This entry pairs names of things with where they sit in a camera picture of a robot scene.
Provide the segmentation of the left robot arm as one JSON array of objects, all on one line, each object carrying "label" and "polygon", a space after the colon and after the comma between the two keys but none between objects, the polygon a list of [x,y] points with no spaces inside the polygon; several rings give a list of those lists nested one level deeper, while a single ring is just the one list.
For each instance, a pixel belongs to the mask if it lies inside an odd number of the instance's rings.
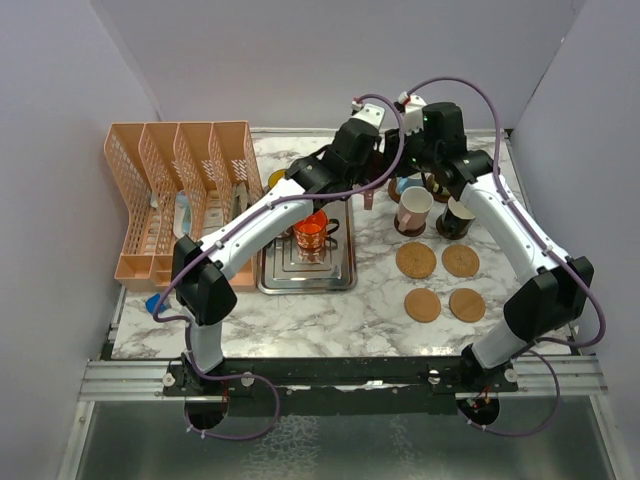
[{"label": "left robot arm", "polygon": [[388,172],[374,159],[383,113],[368,104],[332,142],[295,160],[283,179],[236,219],[199,242],[185,236],[174,247],[169,285],[186,309],[186,382],[206,395],[220,385],[222,322],[237,304],[230,281],[278,234],[335,201],[382,184]]}]

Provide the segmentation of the white mug pink handle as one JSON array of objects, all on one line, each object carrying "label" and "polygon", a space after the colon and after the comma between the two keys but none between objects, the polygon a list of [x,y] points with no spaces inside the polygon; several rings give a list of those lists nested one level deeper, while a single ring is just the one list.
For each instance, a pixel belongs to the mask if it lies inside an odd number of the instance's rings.
[{"label": "white mug pink handle", "polygon": [[400,229],[416,229],[426,223],[433,207],[434,199],[424,187],[407,188],[401,195],[396,217],[400,222]]}]

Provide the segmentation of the pale yellow mug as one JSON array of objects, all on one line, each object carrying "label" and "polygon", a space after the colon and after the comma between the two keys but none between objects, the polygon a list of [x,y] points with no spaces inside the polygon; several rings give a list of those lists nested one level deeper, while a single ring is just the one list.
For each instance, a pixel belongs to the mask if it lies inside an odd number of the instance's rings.
[{"label": "pale yellow mug", "polygon": [[439,195],[439,196],[448,196],[449,192],[448,190],[441,186],[435,179],[435,177],[433,175],[431,175],[428,180],[427,180],[427,189],[433,194],[433,195]]}]

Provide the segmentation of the woven rattan coaster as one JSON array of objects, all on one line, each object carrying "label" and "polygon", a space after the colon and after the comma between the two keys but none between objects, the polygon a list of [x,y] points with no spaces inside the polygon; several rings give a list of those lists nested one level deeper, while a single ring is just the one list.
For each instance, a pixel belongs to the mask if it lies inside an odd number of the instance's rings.
[{"label": "woven rattan coaster", "polygon": [[406,243],[396,253],[396,266],[410,278],[427,278],[434,272],[436,265],[434,251],[420,242]]},{"label": "woven rattan coaster", "polygon": [[460,278],[473,277],[480,269],[477,253],[466,245],[450,245],[442,253],[444,268]]}]

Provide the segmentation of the brown ringed wooden coaster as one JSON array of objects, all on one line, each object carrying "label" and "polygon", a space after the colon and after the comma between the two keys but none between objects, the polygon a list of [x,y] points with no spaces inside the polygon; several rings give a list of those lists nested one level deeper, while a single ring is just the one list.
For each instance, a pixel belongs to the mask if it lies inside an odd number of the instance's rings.
[{"label": "brown ringed wooden coaster", "polygon": [[398,181],[399,181],[398,178],[392,179],[389,182],[388,188],[387,188],[387,193],[389,195],[389,198],[393,200],[395,203],[400,202],[401,195],[405,189],[403,184],[398,184]]}]

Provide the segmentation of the light wood grooved coaster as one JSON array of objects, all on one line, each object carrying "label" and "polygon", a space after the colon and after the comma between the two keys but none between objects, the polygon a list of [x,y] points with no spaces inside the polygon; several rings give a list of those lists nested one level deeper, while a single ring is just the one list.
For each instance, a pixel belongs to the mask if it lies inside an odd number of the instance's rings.
[{"label": "light wood grooved coaster", "polygon": [[450,295],[449,308],[458,320],[465,323],[480,321],[486,312],[482,296],[468,288],[457,289]]}]

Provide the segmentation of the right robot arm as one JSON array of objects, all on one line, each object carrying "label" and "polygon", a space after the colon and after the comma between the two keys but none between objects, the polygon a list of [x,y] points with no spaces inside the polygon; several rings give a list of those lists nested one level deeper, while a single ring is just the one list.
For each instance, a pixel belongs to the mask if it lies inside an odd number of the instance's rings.
[{"label": "right robot arm", "polygon": [[520,284],[503,307],[504,318],[464,348],[459,378],[469,390],[491,384],[496,370],[552,330],[583,313],[594,268],[552,241],[494,174],[494,160],[467,146],[461,109],[452,102],[426,103],[407,95],[396,104],[402,130],[385,135],[385,160],[402,155],[395,176],[427,172],[487,229]]}]

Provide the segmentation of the light blue mug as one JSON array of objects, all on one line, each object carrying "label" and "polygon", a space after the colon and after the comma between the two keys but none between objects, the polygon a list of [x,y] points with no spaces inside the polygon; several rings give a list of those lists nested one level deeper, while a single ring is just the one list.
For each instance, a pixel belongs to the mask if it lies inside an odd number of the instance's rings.
[{"label": "light blue mug", "polygon": [[425,180],[421,174],[413,174],[408,177],[400,177],[396,181],[396,192],[401,195],[407,188],[424,187]]}]

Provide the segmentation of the dusty pink mug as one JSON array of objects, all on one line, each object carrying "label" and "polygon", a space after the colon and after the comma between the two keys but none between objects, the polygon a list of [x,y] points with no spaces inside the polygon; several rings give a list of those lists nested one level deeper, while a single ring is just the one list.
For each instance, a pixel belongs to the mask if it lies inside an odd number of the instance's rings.
[{"label": "dusty pink mug", "polygon": [[374,208],[376,196],[378,195],[379,192],[387,188],[387,184],[388,184],[388,181],[385,180],[384,182],[377,185],[375,188],[369,188],[367,190],[363,190],[359,193],[352,195],[351,198],[357,205],[360,205],[365,211],[372,211]]}]

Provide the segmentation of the black mug white inside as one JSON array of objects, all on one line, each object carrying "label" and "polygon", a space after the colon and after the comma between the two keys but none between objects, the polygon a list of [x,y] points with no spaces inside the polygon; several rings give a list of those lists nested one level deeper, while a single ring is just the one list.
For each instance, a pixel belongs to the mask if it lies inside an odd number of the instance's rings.
[{"label": "black mug white inside", "polygon": [[460,240],[467,235],[475,219],[476,216],[469,209],[450,197],[436,221],[436,229],[448,240]]}]

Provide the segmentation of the dark walnut coaster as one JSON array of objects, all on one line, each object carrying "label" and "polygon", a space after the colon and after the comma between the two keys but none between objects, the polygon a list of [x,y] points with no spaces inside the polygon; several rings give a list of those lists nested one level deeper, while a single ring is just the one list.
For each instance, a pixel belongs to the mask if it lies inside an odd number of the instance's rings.
[{"label": "dark walnut coaster", "polygon": [[410,229],[405,229],[405,230],[401,230],[400,229],[400,222],[398,220],[397,217],[394,218],[394,228],[396,229],[396,231],[398,233],[400,233],[401,235],[405,236],[405,237],[418,237],[420,235],[423,234],[423,232],[425,231],[427,227],[426,223],[423,223],[419,228],[410,230]]}]

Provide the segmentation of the light wood round coaster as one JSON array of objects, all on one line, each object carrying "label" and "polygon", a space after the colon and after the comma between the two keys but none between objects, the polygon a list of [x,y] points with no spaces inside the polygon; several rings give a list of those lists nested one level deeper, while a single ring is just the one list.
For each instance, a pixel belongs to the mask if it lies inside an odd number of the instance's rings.
[{"label": "light wood round coaster", "polygon": [[420,323],[430,323],[439,317],[441,302],[433,291],[426,288],[416,288],[406,295],[404,308],[413,320]]}]

